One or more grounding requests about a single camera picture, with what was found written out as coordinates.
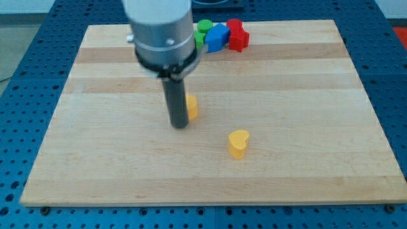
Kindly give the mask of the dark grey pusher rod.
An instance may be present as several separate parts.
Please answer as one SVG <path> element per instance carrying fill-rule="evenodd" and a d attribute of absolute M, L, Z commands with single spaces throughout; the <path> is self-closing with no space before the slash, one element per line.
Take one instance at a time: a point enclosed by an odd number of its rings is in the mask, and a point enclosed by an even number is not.
<path fill-rule="evenodd" d="M 174 128 L 187 127 L 189 118 L 184 81 L 167 76 L 162 78 L 162 86 L 171 125 Z"/>

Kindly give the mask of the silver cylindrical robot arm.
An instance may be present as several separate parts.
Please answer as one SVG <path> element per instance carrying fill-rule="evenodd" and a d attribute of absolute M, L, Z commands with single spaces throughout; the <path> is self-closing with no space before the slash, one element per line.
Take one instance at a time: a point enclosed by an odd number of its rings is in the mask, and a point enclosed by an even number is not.
<path fill-rule="evenodd" d="M 123 0 L 143 68 L 161 80 L 170 123 L 189 124 L 184 78 L 197 67 L 207 46 L 196 47 L 190 0 Z"/>

